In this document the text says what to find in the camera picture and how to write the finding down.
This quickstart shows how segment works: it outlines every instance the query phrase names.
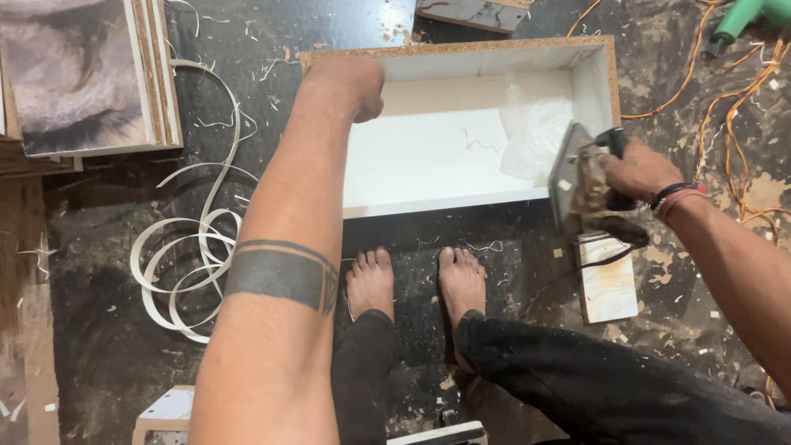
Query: black cord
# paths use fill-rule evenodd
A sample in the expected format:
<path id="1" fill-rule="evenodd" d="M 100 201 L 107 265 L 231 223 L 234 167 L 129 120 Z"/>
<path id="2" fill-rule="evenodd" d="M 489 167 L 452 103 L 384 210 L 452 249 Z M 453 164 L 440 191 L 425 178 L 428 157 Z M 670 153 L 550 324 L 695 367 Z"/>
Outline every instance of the black cord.
<path id="1" fill-rule="evenodd" d="M 587 263 L 587 264 L 584 264 L 582 266 L 576 266 L 575 268 L 573 268 L 570 271 L 564 273 L 563 275 L 559 276 L 558 278 L 555 278 L 554 280 L 550 281 L 549 283 L 544 284 L 543 287 L 541 287 L 538 291 L 535 292 L 535 294 L 533 294 L 533 298 L 530 299 L 530 303 L 525 308 L 525 310 L 522 311 L 522 317 L 525 318 L 527 316 L 527 314 L 530 313 L 530 309 L 532 309 L 533 303 L 536 302 L 536 300 L 538 299 L 539 295 L 541 295 L 542 292 L 544 292 L 546 289 L 549 289 L 550 287 L 554 286 L 555 284 L 560 283 L 562 280 L 564 280 L 568 276 L 573 275 L 573 274 L 581 271 L 584 268 L 593 268 L 593 267 L 598 267 L 598 266 L 606 266 L 608 264 L 615 263 L 616 261 L 624 258 L 626 255 L 629 255 L 633 250 L 637 250 L 637 249 L 640 249 L 642 247 L 645 247 L 645 246 L 644 245 L 636 245 L 636 244 L 630 245 L 629 247 L 625 248 L 621 252 L 616 253 L 612 257 L 605 258 L 605 259 L 603 259 L 601 261 L 596 261 L 596 262 L 593 262 L 593 263 Z"/>

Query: stacked board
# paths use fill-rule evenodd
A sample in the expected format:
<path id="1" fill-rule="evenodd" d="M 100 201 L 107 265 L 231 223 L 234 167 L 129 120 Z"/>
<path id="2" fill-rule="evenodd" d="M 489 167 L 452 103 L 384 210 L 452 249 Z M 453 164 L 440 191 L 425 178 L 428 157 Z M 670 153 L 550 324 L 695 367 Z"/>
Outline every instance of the stacked board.
<path id="1" fill-rule="evenodd" d="M 0 13 L 27 157 L 183 145 L 162 0 L 18 0 Z"/>
<path id="2" fill-rule="evenodd" d="M 0 45 L 0 178 L 37 176 L 74 171 L 72 158 L 27 158 L 22 150 L 22 130 L 17 118 L 17 106 L 5 51 Z"/>

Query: bare foot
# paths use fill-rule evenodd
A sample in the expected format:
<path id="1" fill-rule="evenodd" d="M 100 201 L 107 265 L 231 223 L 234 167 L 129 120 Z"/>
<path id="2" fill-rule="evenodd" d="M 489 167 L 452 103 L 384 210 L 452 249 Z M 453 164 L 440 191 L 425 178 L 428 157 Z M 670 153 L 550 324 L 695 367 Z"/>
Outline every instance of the bare foot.
<path id="1" fill-rule="evenodd" d="M 486 312 L 486 269 L 467 249 L 445 247 L 440 253 L 440 289 L 453 331 L 456 344 L 456 327 L 468 310 Z M 456 362 L 465 371 L 472 369 L 455 348 Z"/>
<path id="2" fill-rule="evenodd" d="M 393 312 L 393 268 L 390 253 L 384 247 L 376 252 L 360 252 L 346 273 L 349 311 L 357 318 L 369 309 L 378 309 L 395 322 Z"/>

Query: bracelet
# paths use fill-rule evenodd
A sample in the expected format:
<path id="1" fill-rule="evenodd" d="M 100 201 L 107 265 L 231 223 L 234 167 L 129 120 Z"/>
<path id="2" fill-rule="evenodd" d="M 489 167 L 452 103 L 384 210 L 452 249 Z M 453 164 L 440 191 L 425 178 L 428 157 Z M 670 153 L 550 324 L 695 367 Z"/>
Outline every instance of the bracelet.
<path id="1" fill-rule="evenodd" d="M 684 190 L 687 188 L 691 188 L 693 190 L 697 190 L 698 186 L 695 184 L 690 184 L 688 182 L 679 182 L 676 184 L 670 184 L 669 186 L 663 188 L 659 193 L 654 195 L 653 197 L 653 204 L 651 204 L 651 210 L 655 211 L 657 207 L 659 207 L 660 202 L 667 198 L 668 196 L 672 195 L 679 190 Z"/>
<path id="2" fill-rule="evenodd" d="M 672 210 L 679 201 L 688 196 L 701 196 L 704 199 L 709 199 L 709 195 L 706 195 L 697 188 L 681 188 L 671 195 L 666 196 L 659 203 L 657 203 L 657 208 L 654 211 L 654 215 L 663 223 L 666 223 L 668 221 L 668 215 L 670 215 L 670 210 Z"/>

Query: fist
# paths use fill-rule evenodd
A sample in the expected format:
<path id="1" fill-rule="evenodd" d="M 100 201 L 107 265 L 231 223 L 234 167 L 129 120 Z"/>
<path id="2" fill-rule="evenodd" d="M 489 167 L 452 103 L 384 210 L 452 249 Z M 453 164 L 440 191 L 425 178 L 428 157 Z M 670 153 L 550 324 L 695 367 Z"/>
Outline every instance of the fist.
<path id="1" fill-rule="evenodd" d="M 663 188 L 684 182 L 675 165 L 637 139 L 629 141 L 623 160 L 606 154 L 599 158 L 599 165 L 610 187 L 646 203 L 653 203 Z"/>
<path id="2" fill-rule="evenodd" d="M 354 122 L 376 119 L 382 108 L 384 69 L 359 57 L 326 57 L 316 60 L 302 80 L 302 89 L 329 94 L 334 102 L 350 107 Z"/>

